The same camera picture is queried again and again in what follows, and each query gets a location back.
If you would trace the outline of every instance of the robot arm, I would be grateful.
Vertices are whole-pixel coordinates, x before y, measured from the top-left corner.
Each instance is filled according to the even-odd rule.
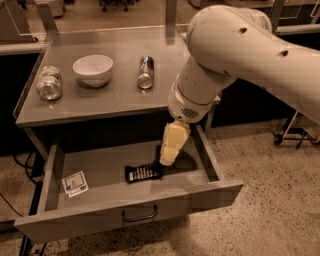
[[[188,124],[200,121],[214,98],[237,78],[260,86],[320,124],[320,52],[274,36],[264,13],[205,8],[191,20],[186,42],[190,57],[169,93],[169,112],[176,121],[166,127],[162,164],[174,162],[190,134]],[[170,140],[175,133],[181,136]]]

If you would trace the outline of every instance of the open drawer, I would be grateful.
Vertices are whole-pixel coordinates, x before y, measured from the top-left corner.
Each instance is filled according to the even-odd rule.
[[[149,117],[129,118],[123,125],[88,126],[72,135],[68,128],[61,129],[68,136],[62,134],[51,147],[38,212],[16,219],[16,228],[43,243],[230,206],[243,183],[222,180],[200,126],[192,127],[175,164],[162,169],[161,180],[126,182],[126,165],[157,161],[162,130],[153,133],[159,122]],[[107,141],[113,141],[111,146],[101,147],[105,139],[101,130]],[[93,143],[99,146],[87,147],[93,137],[100,138]],[[123,143],[128,137],[134,138]],[[79,171],[84,172],[89,190],[69,198],[62,178]]]

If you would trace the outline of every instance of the drawer handle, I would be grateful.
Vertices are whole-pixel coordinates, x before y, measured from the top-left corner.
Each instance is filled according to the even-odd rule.
[[[132,219],[127,219],[126,217],[126,212],[122,211],[122,220],[124,222],[136,222],[136,221],[141,221],[141,220],[148,220],[148,219],[152,219],[154,217],[157,216],[158,214],[158,207],[156,205],[153,206],[153,213],[147,216],[142,216],[142,217],[136,217],[136,218],[132,218]]]

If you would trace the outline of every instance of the card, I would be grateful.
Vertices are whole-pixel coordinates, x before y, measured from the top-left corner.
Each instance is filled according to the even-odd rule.
[[[65,193],[69,197],[79,195],[89,189],[83,171],[62,179]]]

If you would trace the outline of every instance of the soda can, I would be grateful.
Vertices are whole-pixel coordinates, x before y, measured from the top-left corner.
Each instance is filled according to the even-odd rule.
[[[41,99],[56,100],[62,94],[60,70],[54,66],[45,66],[39,76],[37,92]]]
[[[140,70],[138,76],[138,86],[141,89],[150,89],[153,86],[154,60],[150,56],[143,56],[140,59]]]

